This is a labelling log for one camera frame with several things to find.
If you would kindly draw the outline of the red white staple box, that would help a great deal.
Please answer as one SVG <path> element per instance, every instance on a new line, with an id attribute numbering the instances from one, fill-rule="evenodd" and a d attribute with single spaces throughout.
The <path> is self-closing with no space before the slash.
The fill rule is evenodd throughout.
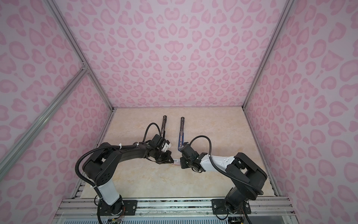
<path id="1" fill-rule="evenodd" d="M 180 166 L 181 165 L 180 159 L 173 159 L 172 165 Z"/>

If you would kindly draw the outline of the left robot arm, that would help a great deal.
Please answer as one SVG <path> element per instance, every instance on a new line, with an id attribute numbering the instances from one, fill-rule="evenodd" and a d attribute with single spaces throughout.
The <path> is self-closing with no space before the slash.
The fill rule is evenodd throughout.
<path id="1" fill-rule="evenodd" d="M 169 148 L 171 143 L 155 141 L 138 142 L 132 145 L 103 143 L 98 148 L 82 155 L 75 165 L 76 174 L 88 183 L 99 197 L 98 206 L 112 214 L 123 209 L 123 200 L 113 181 L 118 165 L 135 159 L 148 159 L 156 164 L 172 164 Z"/>

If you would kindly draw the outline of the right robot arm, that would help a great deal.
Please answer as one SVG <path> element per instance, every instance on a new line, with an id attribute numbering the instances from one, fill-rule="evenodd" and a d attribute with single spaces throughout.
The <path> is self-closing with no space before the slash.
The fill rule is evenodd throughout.
<path id="1" fill-rule="evenodd" d="M 218 172 L 231 179 L 234 187 L 224 198 L 224 208 L 230 214 L 243 213 L 248 200 L 256 200 L 263 195 L 267 174 L 246 154 L 235 156 L 212 156 L 211 153 L 196 152 L 189 143 L 180 149 L 182 169 L 191 168 L 194 172 Z"/>

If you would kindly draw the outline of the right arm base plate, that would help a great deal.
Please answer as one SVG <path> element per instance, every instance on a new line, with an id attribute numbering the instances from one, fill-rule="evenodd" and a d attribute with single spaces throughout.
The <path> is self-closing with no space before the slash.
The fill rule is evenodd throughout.
<path id="1" fill-rule="evenodd" d="M 251 207 L 248 201 L 234 203 L 225 199 L 212 199 L 211 204 L 214 215 L 251 214 Z"/>

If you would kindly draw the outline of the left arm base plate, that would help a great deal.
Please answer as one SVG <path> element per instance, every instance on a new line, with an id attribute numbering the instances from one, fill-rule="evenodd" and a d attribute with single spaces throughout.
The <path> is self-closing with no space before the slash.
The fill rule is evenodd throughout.
<path id="1" fill-rule="evenodd" d="M 134 216 L 136 213 L 137 200 L 119 199 L 113 205 L 108 205 L 104 200 L 98 203 L 98 215 L 100 216 Z"/>

